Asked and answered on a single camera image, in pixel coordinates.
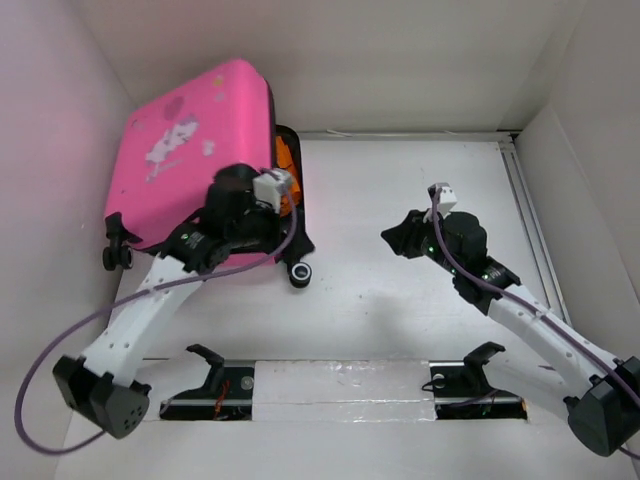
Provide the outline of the pink suitcase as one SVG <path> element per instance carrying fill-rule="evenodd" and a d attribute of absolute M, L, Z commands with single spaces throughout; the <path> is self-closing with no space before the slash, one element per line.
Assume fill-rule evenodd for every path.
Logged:
<path fill-rule="evenodd" d="M 292 175 L 291 197 L 280 210 L 292 239 L 269 261 L 285 264 L 294 287 L 308 286 L 305 258 L 314 246 L 305 226 L 300 139 L 277 123 L 268 81 L 243 59 L 216 66 L 130 116 L 104 211 L 104 268 L 130 268 L 135 252 L 156 256 L 170 233 L 204 206 L 214 175 L 239 163 Z M 242 250 L 221 265 L 242 267 L 262 256 Z"/>

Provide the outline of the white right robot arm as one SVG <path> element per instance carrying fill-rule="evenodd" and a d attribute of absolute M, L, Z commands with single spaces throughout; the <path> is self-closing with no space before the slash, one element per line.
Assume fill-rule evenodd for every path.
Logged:
<path fill-rule="evenodd" d="M 591 452 L 608 457 L 639 432 L 639 360 L 607 352 L 545 308 L 520 278 L 487 250 L 476 216 L 453 212 L 432 220 L 410 211 L 381 233 L 398 256 L 425 257 L 452 275 L 454 289 L 485 317 L 516 335 L 544 361 L 519 368 L 504 346 L 486 342 L 467 354 L 462 381 L 473 393 L 519 394 L 565 421 Z"/>

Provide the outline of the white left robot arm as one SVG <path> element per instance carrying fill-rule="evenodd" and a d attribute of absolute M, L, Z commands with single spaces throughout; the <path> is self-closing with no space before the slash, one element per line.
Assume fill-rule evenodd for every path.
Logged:
<path fill-rule="evenodd" d="M 168 236 L 138 290 L 112 323 L 77 358 L 62 356 L 53 376 L 65 403 L 115 439 L 131 434 L 146 414 L 150 386 L 135 376 L 146 353 L 178 308 L 231 255 L 262 253 L 259 266 L 291 242 L 281 227 L 291 174 L 282 169 L 241 178 L 236 165 L 216 175 L 203 208 Z"/>

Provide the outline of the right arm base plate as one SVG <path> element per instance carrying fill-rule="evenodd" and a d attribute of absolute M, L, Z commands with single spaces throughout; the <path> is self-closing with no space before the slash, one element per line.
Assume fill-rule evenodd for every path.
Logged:
<path fill-rule="evenodd" d="M 493 388 L 483 368 L 505 347 L 486 342 L 462 360 L 429 362 L 430 379 L 421 390 L 433 397 L 437 420 L 527 420 L 521 397 Z"/>

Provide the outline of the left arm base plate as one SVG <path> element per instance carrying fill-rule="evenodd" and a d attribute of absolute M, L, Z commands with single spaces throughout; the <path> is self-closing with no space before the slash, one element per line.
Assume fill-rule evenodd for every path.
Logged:
<path fill-rule="evenodd" d="M 255 386 L 255 361 L 227 361 L 200 345 L 186 348 L 209 367 L 203 383 L 160 404 L 159 418 L 166 421 L 250 421 Z"/>

